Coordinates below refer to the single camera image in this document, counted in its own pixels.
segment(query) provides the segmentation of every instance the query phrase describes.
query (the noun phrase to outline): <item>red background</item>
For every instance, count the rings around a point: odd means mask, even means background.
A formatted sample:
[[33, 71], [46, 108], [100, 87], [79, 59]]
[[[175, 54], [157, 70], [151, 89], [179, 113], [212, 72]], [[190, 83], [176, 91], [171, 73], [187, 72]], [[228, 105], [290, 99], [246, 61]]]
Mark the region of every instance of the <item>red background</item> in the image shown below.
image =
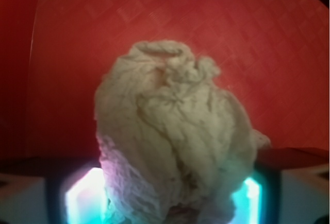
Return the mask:
[[160, 39], [213, 57], [223, 72], [217, 84], [274, 147], [328, 149], [329, 10], [320, 1], [39, 0], [35, 11], [36, 3], [6, 1], [28, 22], [5, 16], [0, 26], [15, 27], [1, 69], [2, 157], [97, 155], [93, 95], [102, 74], [133, 43]]

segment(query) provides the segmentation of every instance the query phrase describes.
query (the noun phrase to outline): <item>white surface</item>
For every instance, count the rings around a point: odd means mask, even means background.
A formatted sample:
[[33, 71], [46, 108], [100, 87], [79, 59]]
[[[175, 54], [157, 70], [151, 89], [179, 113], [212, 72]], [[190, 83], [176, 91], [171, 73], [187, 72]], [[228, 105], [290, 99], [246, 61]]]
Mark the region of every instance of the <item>white surface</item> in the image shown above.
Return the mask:
[[45, 183], [40, 177], [0, 174], [0, 220], [11, 224], [47, 224]]
[[171, 206], [206, 198], [208, 209], [222, 207], [219, 221], [231, 218], [229, 196], [257, 145], [242, 105], [213, 83], [219, 74], [211, 58], [160, 41], [135, 44], [104, 77], [95, 116], [114, 222], [162, 223]]
[[318, 174], [329, 164], [282, 172], [280, 224], [314, 223], [329, 214], [329, 181]]

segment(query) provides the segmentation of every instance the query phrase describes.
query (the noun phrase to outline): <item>wrinkled fabric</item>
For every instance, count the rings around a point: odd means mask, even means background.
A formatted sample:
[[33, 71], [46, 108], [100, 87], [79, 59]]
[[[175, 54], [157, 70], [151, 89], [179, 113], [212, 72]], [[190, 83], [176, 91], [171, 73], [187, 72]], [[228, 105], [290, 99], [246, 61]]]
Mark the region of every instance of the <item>wrinkled fabric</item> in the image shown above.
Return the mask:
[[175, 41], [139, 42], [117, 59], [95, 94], [107, 223], [178, 223], [174, 206], [203, 224], [232, 219], [257, 143], [242, 105], [213, 83], [219, 74]]

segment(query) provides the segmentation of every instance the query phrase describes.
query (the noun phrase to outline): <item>cyan light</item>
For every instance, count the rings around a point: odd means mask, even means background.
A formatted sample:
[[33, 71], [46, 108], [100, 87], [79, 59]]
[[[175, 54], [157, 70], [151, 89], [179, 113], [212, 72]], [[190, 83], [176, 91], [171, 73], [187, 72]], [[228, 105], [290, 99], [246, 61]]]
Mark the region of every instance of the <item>cyan light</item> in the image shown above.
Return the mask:
[[101, 168], [92, 168], [65, 195], [67, 223], [102, 223], [107, 209], [105, 181]]
[[[77, 181], [65, 195], [68, 224], [101, 224], [107, 209], [107, 196], [101, 168], [92, 168]], [[247, 178], [239, 191], [233, 194], [236, 205], [234, 219], [230, 224], [259, 224], [261, 185]]]
[[236, 212], [230, 224], [260, 223], [261, 192], [261, 185], [253, 178], [244, 181], [241, 189], [233, 194]]

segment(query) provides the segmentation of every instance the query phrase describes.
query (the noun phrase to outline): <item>red textured backdrop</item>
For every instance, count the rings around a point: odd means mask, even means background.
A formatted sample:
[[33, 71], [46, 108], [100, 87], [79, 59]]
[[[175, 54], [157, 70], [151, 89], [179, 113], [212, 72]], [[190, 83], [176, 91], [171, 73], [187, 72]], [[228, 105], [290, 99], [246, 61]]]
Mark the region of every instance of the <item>red textured backdrop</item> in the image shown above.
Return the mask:
[[213, 57], [217, 84], [274, 147], [329, 143], [329, 10], [318, 0], [39, 0], [27, 154], [98, 154], [93, 95], [116, 57], [172, 39]]

